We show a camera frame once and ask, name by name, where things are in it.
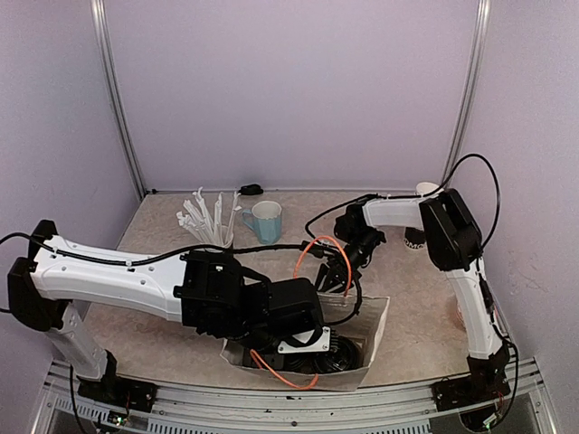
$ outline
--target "open cardboard box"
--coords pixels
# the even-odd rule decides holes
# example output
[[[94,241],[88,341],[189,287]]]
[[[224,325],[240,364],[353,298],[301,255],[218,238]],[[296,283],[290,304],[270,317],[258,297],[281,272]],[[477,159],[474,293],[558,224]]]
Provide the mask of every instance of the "open cardboard box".
[[[344,371],[342,373],[324,373],[319,376],[318,384],[314,388],[320,391],[348,392],[354,391],[360,385],[374,362],[378,345],[382,341],[386,324],[386,313],[390,304],[389,297],[363,297],[360,314],[342,325],[332,327],[339,335],[350,338],[360,347],[363,357],[362,367]],[[356,296],[340,297],[336,295],[319,294],[319,301],[327,322],[336,321],[347,316],[353,309]],[[221,357],[231,366],[242,369],[248,373],[259,375],[262,378],[270,378],[272,382],[280,384],[267,370],[260,370],[242,366],[243,347],[232,341],[225,341]],[[289,373],[280,371],[289,381],[298,385],[307,385],[311,375],[304,373]]]

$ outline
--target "white wall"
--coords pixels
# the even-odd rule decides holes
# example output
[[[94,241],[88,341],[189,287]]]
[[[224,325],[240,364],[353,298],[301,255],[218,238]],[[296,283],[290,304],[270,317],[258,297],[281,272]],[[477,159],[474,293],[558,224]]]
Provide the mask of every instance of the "white wall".
[[[493,1],[464,153],[487,156],[503,192],[489,279],[524,356],[536,356],[564,433],[579,426],[579,4]],[[455,185],[487,229],[492,183]]]
[[[45,218],[67,238],[115,247],[138,201],[90,2],[3,0],[0,59],[0,234],[30,232]],[[0,276],[25,254],[24,241],[0,247]],[[0,431],[24,433],[55,350],[9,315],[0,315],[0,348]]]
[[[439,180],[477,1],[107,2],[149,188]]]

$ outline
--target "beige table surface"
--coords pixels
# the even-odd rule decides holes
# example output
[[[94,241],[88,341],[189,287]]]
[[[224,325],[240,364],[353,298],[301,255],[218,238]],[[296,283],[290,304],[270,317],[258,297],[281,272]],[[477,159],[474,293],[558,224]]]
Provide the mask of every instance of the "beige table surface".
[[[304,223],[325,209],[358,193],[266,193],[243,197],[251,207],[274,200],[283,207],[280,242],[307,240]],[[226,203],[231,194],[224,195]],[[214,195],[206,195],[213,209]],[[196,239],[177,224],[176,213],[190,194],[150,194],[140,205],[119,250],[162,253],[196,244]],[[312,226],[317,235],[331,235],[334,219],[342,211]],[[466,364],[467,337],[455,315],[455,298],[449,282],[430,262],[426,250],[410,250],[403,244],[402,228],[386,228],[387,243],[376,249],[372,263],[361,270],[365,295],[391,298],[384,337],[363,386],[425,380],[462,373]],[[254,234],[238,215],[234,247],[257,245]],[[291,278],[299,253],[267,251],[237,258],[272,280]],[[315,278],[319,259],[308,257],[300,274]],[[118,307],[93,304],[86,324],[97,342],[115,354],[120,374],[153,381],[242,389],[284,389],[279,381],[260,379],[233,368],[219,353],[221,340],[200,336],[191,328],[156,316]]]

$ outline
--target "blue mug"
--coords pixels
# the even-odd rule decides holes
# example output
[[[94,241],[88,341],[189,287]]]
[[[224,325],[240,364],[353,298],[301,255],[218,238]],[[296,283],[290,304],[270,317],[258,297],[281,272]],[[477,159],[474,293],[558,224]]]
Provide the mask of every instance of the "blue mug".
[[[261,244],[273,244],[281,238],[281,205],[263,201],[242,212],[242,220]]]

